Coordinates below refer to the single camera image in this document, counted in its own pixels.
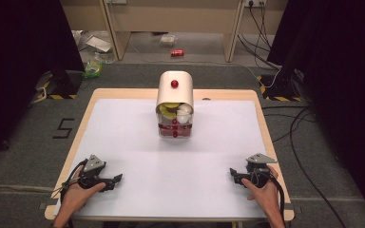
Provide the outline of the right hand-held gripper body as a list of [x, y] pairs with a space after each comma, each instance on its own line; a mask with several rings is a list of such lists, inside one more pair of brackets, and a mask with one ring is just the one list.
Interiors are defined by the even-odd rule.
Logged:
[[268, 164], [278, 161], [261, 153], [250, 156], [246, 160], [247, 173], [244, 178], [251, 181], [256, 187], [262, 188], [272, 177]]

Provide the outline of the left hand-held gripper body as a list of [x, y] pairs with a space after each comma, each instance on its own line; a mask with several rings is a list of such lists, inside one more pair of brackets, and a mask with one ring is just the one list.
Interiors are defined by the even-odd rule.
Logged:
[[84, 164], [83, 170], [79, 174], [78, 184], [83, 189], [89, 189], [99, 183], [106, 184], [113, 182], [113, 179], [100, 178], [101, 171], [106, 167], [106, 162], [101, 161], [96, 155], [91, 155]]

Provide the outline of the person's right hand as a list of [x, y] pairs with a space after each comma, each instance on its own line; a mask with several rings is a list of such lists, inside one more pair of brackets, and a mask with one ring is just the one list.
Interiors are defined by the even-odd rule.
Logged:
[[248, 200], [255, 200], [263, 210], [266, 217], [269, 215], [280, 214], [279, 210], [279, 191], [276, 185], [269, 180], [262, 188], [256, 187], [251, 181], [242, 181], [252, 194]]

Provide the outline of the person's left hand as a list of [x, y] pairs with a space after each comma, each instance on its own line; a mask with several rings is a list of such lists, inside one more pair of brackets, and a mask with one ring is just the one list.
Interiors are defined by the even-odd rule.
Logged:
[[104, 187], [106, 187], [106, 184], [103, 182], [88, 189], [82, 188], [78, 183], [72, 184], [63, 197], [57, 217], [71, 217], [75, 212], [80, 210], [94, 194], [101, 191]]

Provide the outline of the stand base with striped tape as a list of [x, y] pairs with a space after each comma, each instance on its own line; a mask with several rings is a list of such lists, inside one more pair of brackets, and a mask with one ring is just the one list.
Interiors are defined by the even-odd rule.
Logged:
[[59, 73], [50, 71], [44, 75], [43, 84], [36, 89], [38, 99], [64, 100], [75, 99], [82, 83], [83, 73], [65, 70]]
[[291, 78], [277, 75], [257, 77], [262, 98], [269, 101], [300, 102], [300, 95]]

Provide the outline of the green yellow round item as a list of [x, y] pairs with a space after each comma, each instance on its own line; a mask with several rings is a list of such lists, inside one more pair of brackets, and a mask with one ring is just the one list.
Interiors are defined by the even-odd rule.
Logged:
[[172, 120], [177, 116], [179, 106], [179, 103], [162, 103], [159, 105], [159, 110], [165, 118]]

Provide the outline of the beige bread box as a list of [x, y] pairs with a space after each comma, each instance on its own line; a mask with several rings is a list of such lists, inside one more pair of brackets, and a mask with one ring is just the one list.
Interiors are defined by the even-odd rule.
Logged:
[[[178, 123], [176, 117], [172, 120], [165, 118], [159, 105], [162, 103], [187, 104], [193, 109], [190, 114], [191, 119], [186, 124]], [[164, 72], [160, 77], [156, 115], [158, 120], [159, 135], [166, 138], [188, 138], [191, 136], [194, 99], [193, 99], [193, 80], [189, 73], [185, 71], [170, 70]]]

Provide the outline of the green bottle in plastic bag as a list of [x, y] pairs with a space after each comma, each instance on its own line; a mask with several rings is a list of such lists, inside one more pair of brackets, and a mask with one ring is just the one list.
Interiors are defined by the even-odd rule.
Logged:
[[101, 57], [99, 52], [94, 53], [94, 57], [88, 60], [85, 66], [85, 72], [83, 76], [85, 78], [98, 78], [102, 75], [105, 61]]

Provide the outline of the black curtain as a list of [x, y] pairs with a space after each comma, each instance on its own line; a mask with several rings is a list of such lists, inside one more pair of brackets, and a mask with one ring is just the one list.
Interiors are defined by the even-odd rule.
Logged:
[[287, 0], [269, 61], [304, 75], [335, 151], [365, 199], [365, 0]]
[[60, 0], [0, 0], [0, 143], [44, 73], [83, 69]]

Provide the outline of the white paper and plastic wrap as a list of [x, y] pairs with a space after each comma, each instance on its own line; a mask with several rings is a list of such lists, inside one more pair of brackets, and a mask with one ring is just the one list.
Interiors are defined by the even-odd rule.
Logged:
[[112, 49], [106, 32], [73, 30], [72, 35], [76, 46], [80, 51], [86, 48], [93, 48], [99, 53], [107, 53]]

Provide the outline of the clear plastic packet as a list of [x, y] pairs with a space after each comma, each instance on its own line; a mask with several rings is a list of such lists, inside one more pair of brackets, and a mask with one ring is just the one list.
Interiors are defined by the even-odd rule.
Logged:
[[160, 45], [165, 48], [171, 48], [176, 45], [178, 38], [173, 34], [164, 34], [161, 37]]

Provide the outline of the light wooden desk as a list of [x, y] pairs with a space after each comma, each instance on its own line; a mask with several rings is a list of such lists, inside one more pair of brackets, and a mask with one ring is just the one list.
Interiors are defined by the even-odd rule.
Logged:
[[256, 23], [274, 35], [289, 0], [266, 0], [247, 8], [245, 0], [60, 0], [73, 30], [105, 30], [113, 55], [125, 56], [133, 31], [218, 33], [227, 62], [233, 60], [237, 36], [256, 34]]

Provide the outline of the white wall power outlet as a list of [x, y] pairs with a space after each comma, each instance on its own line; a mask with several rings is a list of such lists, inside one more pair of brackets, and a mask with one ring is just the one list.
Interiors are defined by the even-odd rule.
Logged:
[[247, 8], [263, 8], [266, 5], [266, 0], [245, 0], [244, 6]]

